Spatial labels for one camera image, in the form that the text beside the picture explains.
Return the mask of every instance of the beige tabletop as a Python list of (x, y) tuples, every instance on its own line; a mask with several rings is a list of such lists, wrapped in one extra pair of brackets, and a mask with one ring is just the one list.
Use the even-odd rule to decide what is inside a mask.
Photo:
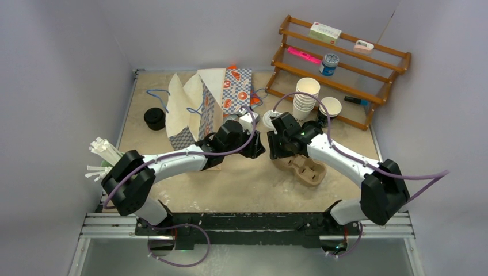
[[(139, 74), (134, 96), (119, 149), (123, 152), (136, 149), (140, 154), (161, 154), (172, 151), (165, 129), (152, 131), (144, 123), (143, 115), (151, 107), (161, 107), (158, 99), (146, 94), (147, 89), (167, 89), (174, 72), (142, 72)], [(195, 72), (178, 72), (184, 84)], [(253, 73), (254, 87), (264, 87), (270, 72)], [(296, 77), (285, 75), (273, 88), (280, 91), (295, 91)], [(336, 95), (329, 89), (321, 89), (321, 97)], [(264, 104), (255, 111), (261, 116), (270, 110), (277, 97), (269, 95)], [(283, 101), (278, 111), (292, 110), (292, 104)], [(358, 109), (343, 108), (343, 112), (356, 113)], [(314, 119), (316, 113), (310, 114)], [(355, 198), (359, 188), (348, 178), (327, 166), (327, 174), (318, 187), (305, 187), (290, 171), (275, 168), (269, 159), (267, 129), (260, 122), (261, 143), (266, 153), (257, 159), (241, 155), (227, 156), (220, 171), (188, 172), (156, 183), (150, 196), (161, 200), (174, 212), (320, 212), (338, 199)], [(370, 131), (362, 131), (340, 121), (332, 126), (333, 139), (362, 154), (377, 159), (378, 155)]]

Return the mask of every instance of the wooden rack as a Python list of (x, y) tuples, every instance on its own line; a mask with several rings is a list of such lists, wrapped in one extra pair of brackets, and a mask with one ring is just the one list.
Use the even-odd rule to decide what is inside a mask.
[[(395, 49), (391, 49), (391, 48), (388, 48), (388, 47), (385, 47), (385, 46), (382, 46), (382, 45), (379, 45), (376, 43), (372, 43), (375, 46), (374, 51), (382, 51), (382, 52), (389, 53), (391, 55), (395, 55), (395, 56), (402, 58), (402, 61), (400, 62), (400, 64), (398, 66), (395, 66), (395, 65), (392, 65), (390, 63), (386, 63), (386, 62), (383, 62), (381, 60), (377, 60), (377, 59), (374, 59), (372, 57), (365, 56), (365, 55), (362, 55), (362, 54), (357, 53), (357, 52), (353, 52), (353, 51), (348, 50), (348, 49), (340, 48), (338, 46), (328, 44), (328, 43), (310, 38), (308, 36), (304, 36), (304, 35), (299, 34), (299, 33), (291, 32), (288, 29), (290, 23), (300, 25), (300, 26), (303, 26), (303, 27), (308, 28), (308, 29), (310, 29), (310, 27), (312, 27), (312, 23), (293, 18), (290, 15), (288, 15), (285, 18), (285, 20), (283, 21), (283, 23), (281, 24), (280, 30), (278, 31), (278, 34), (283, 35), (283, 38), (281, 39), (281, 45), (278, 48), (278, 51), (276, 51), (276, 54), (274, 55), (273, 59), (271, 60), (271, 65), (274, 66), (274, 73), (271, 76), (268, 84), (266, 85), (266, 88), (268, 89), (269, 93), (272, 95), (279, 96), (279, 97), (282, 97), (284, 95), (283, 93), (272, 89), (273, 82), (275, 81), (278, 73), (281, 70), (288, 71), (292, 74), (295, 74), (295, 75), (298, 75), (301, 77), (314, 78), (318, 82), (320, 82), (324, 85), (339, 89), (340, 91), (342, 91), (344, 93), (347, 93), (347, 94), (350, 94), (354, 97), (361, 98), (361, 99), (364, 99), (366, 101), (369, 101), (370, 104), (369, 104), (369, 108), (368, 108), (367, 115), (366, 115), (366, 121), (364, 123), (356, 122), (356, 121), (353, 121), (351, 119), (345, 118), (343, 116), (337, 117), (339, 120), (346, 122), (350, 125), (353, 125), (354, 127), (360, 128), (362, 130), (367, 130), (369, 128), (370, 123), (371, 123), (375, 109), (378, 106), (384, 105), (386, 103), (386, 100), (387, 100), (388, 95), (389, 95), (390, 90), (391, 90), (391, 86), (393, 85), (393, 81), (395, 81), (399, 75), (403, 75), (407, 71), (409, 64), (410, 64), (411, 54), (408, 52), (404, 53), (404, 52), (400, 52), (400, 51), (397, 51)], [(376, 79), (376, 80), (384, 83), (376, 96), (368, 94), (368, 93), (361, 91), (359, 89), (355, 89), (355, 88), (349, 87), (347, 85), (344, 85), (342, 83), (335, 82), (331, 79), (326, 78), (323, 75), (313, 74), (313, 73), (310, 73), (310, 72), (307, 72), (307, 71), (304, 71), (304, 70), (298, 69), (296, 67), (293, 67), (291, 65), (283, 63), (284, 52), (285, 52), (285, 49), (287, 49), (288, 47), (293, 47), (293, 48), (297, 49), (298, 51), (305, 52), (305, 53), (307, 53), (307, 54), (309, 54), (309, 55), (311, 55), (317, 59), (320, 59), (320, 60), (322, 60), (322, 58), (323, 58), (323, 56), (317, 55), (316, 53), (312, 53), (312, 52), (307, 51), (305, 49), (301, 49), (301, 48), (295, 47), (293, 45), (287, 44), (288, 36), (295, 37), (297, 39), (301, 39), (301, 40), (304, 40), (304, 41), (307, 41), (307, 42), (310, 42), (310, 43), (313, 43), (313, 44), (316, 44), (316, 45), (319, 45), (319, 46), (322, 46), (322, 47), (325, 47), (325, 48), (328, 48), (331, 50), (334, 50), (334, 51), (339, 52), (339, 53), (343, 53), (343, 54), (346, 54), (349, 56), (353, 56), (355, 58), (364, 60), (365, 62), (370, 62), (370, 63), (376, 64), (378, 66), (385, 67), (387, 69), (392, 70), (392, 73), (390, 74), (390, 76), (388, 78), (385, 78), (383, 76), (374, 74), (372, 72), (362, 70), (362, 69), (359, 69), (359, 68), (351, 66), (351, 65), (344, 64), (343, 62), (339, 62), (338, 66), (343, 68), (343, 69), (356, 72), (358, 74), (367, 76), (367, 77), (372, 78), (372, 79)], [(345, 34), (345, 33), (341, 33), (340, 39), (348, 40), (348, 41), (351, 41), (353, 43), (355, 43), (357, 40), (359, 40), (359, 38), (354, 37), (354, 36), (350, 36), (350, 35)], [(293, 97), (288, 97), (287, 100), (292, 101)]]

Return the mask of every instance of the pink marker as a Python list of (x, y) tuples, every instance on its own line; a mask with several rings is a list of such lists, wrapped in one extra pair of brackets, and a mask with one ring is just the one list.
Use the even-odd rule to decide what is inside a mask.
[(320, 65), (322, 61), (320, 59), (316, 59), (313, 56), (304, 53), (302, 51), (298, 51), (297, 49), (293, 49), (292, 47), (288, 47), (288, 52), (291, 53), (292, 55), (298, 56), (304, 60), (308, 60), (311, 63), (315, 63), (317, 65)]

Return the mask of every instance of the blue can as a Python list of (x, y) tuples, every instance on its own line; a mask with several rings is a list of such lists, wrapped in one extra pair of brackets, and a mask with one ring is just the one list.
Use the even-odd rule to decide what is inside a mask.
[(339, 57), (334, 53), (328, 53), (323, 57), (319, 71), (324, 76), (332, 76), (338, 65)]

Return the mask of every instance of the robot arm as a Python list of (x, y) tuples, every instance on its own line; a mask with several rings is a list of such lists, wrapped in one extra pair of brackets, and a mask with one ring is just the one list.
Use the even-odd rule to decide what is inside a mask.
[[(223, 155), (216, 154), (241, 147), (249, 137), (250, 133), (240, 123), (227, 121), (216, 133), (211, 133), (203, 140), (179, 151), (159, 155), (140, 155), (135, 150), (128, 151), (102, 180), (102, 187), (110, 194), (130, 172), (148, 161), (160, 160), (140, 169), (112, 197), (121, 216), (136, 214), (150, 224), (158, 225), (171, 216), (171, 212), (162, 202), (148, 197), (154, 183), (188, 171), (215, 167), (224, 159)], [(264, 152), (259, 131), (255, 131), (251, 143), (239, 151), (244, 157), (252, 159)]]
[[(325, 211), (324, 215), (329, 223), (345, 225), (352, 221), (369, 219), (378, 225), (384, 225), (410, 198), (403, 180), (385, 177), (363, 163), (339, 154), (329, 144), (327, 134), (315, 122), (306, 122), (300, 126), (291, 114), (285, 112), (273, 119), (272, 123), (276, 131), (268, 132), (271, 159), (302, 154), (326, 163), (361, 189), (360, 198), (337, 201)], [(346, 154), (384, 171), (401, 175), (398, 165), (392, 160), (380, 163), (333, 143)]]

